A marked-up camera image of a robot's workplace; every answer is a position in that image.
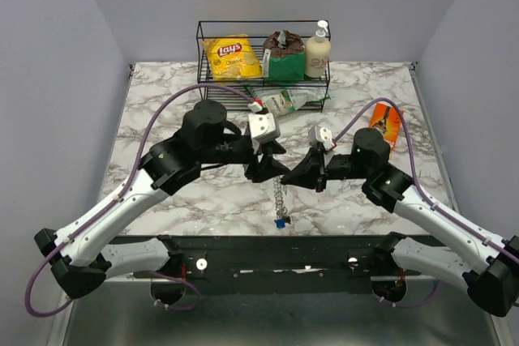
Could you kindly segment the blue key tag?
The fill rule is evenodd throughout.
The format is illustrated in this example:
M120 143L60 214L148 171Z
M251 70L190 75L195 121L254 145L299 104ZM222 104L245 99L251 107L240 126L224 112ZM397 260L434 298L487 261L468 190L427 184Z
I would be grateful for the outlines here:
M283 229L285 227L285 221L284 220L275 220L276 226L279 229Z

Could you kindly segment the silver keyring disc with rings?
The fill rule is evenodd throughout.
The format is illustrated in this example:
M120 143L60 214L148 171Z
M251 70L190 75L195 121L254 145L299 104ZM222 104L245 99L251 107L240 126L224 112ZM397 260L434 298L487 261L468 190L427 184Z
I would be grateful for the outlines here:
M285 206L285 195L286 188L281 184L281 178L275 177L272 180L273 183L273 194L274 194L274 205L276 210L276 218L278 220L284 220L287 222L288 209Z

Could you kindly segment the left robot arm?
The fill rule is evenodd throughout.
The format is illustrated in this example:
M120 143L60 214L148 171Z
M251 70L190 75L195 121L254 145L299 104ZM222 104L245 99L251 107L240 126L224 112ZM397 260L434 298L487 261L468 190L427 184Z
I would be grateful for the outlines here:
M49 257L58 285L71 299L93 292L105 280L138 271L170 277L179 271L182 251L166 236L115 244L137 217L199 178L206 164L240 164L245 177L266 182L288 172L276 154L280 129L272 113L251 104L247 128L227 119L225 107L202 100L188 111L173 136L154 144L137 169L89 212L57 231L42 229L35 241Z

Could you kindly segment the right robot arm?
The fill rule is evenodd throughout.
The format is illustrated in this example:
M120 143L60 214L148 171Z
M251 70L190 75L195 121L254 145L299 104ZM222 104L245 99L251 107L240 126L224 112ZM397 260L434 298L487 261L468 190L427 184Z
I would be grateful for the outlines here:
M309 132L304 159L281 180L284 185L321 192L331 180L362 179L362 192L376 206L407 219L441 242L421 244L390 234L373 254L375 269L432 276L463 290L480 309L504 317L518 303L518 238L505 239L467 220L431 196L409 174L389 163L390 146L382 134L362 128L350 154L335 154L331 132Z

